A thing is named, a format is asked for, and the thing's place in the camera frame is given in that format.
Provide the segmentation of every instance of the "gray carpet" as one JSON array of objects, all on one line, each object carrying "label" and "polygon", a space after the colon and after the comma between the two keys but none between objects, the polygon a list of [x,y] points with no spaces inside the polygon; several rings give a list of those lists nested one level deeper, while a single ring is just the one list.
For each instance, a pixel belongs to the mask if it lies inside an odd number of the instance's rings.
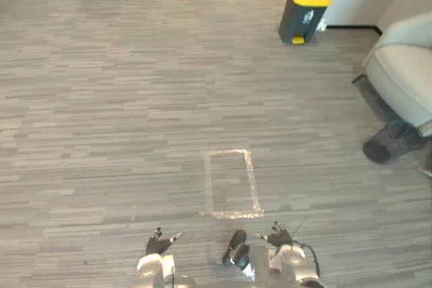
[{"label": "gray carpet", "polygon": [[[306,217],[329,287],[431,286],[426,152],[361,150],[385,122],[351,80],[378,36],[284,45],[285,1],[0,0],[0,287],[129,287],[157,225],[186,232],[179,273],[238,279],[234,229]],[[234,148],[263,217],[208,213],[205,154]],[[219,160],[213,203],[251,209],[244,163]]]}]

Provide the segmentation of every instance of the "trash bin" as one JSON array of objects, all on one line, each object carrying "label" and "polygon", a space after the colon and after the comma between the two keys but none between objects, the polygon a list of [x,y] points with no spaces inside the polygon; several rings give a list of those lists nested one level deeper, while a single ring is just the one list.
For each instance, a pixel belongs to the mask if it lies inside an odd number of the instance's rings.
[{"label": "trash bin", "polygon": [[287,0],[279,27],[283,42],[303,44],[311,40],[331,0]]},{"label": "trash bin", "polygon": [[363,152],[375,163],[387,163],[423,147],[424,137],[412,125],[401,120],[390,121],[364,143]]}]

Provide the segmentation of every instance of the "robot finger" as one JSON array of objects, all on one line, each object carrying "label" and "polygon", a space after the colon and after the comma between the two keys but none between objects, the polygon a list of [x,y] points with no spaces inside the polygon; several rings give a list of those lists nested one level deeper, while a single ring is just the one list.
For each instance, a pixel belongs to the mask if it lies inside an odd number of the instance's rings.
[{"label": "robot finger", "polygon": [[255,233],[254,234],[255,237],[259,238],[259,239],[264,239],[265,241],[267,241],[268,237],[265,234],[260,234],[260,233]]},{"label": "robot finger", "polygon": [[272,226],[271,229],[274,230],[274,232],[276,232],[277,234],[280,234],[280,233],[281,233],[279,227]]},{"label": "robot finger", "polygon": [[162,230],[162,229],[161,229],[160,227],[157,227],[157,228],[155,229],[155,234],[153,235],[153,237],[154,237],[155,239],[160,238],[160,236],[162,235],[161,230]]},{"label": "robot finger", "polygon": [[281,223],[279,223],[278,221],[275,221],[274,222],[274,224],[281,230],[281,231],[284,231],[285,230],[285,227],[281,224]]}]

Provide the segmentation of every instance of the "person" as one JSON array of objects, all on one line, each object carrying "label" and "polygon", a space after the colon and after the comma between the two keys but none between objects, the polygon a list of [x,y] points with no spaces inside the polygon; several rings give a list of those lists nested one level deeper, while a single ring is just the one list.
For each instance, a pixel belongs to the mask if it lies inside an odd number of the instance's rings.
[{"label": "person", "polygon": [[[307,244],[294,241],[279,222],[274,223],[276,226],[272,229],[275,233],[255,236],[270,243],[275,250],[247,245],[246,232],[240,229],[234,233],[222,256],[224,265],[240,268],[249,282],[224,281],[199,287],[190,277],[174,276],[176,270],[173,256],[163,256],[183,233],[179,232],[169,239],[159,239],[162,232],[158,227],[147,242],[146,256],[138,261],[133,288],[325,288],[319,279],[320,270],[313,249]],[[312,253],[315,267],[307,261],[304,248]]]}]

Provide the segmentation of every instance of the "white chair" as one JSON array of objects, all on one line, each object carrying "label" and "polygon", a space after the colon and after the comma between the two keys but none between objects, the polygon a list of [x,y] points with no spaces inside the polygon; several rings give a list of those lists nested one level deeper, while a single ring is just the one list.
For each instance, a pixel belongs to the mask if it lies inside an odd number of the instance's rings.
[{"label": "white chair", "polygon": [[382,99],[422,136],[432,135],[432,11],[387,28],[362,65]]}]

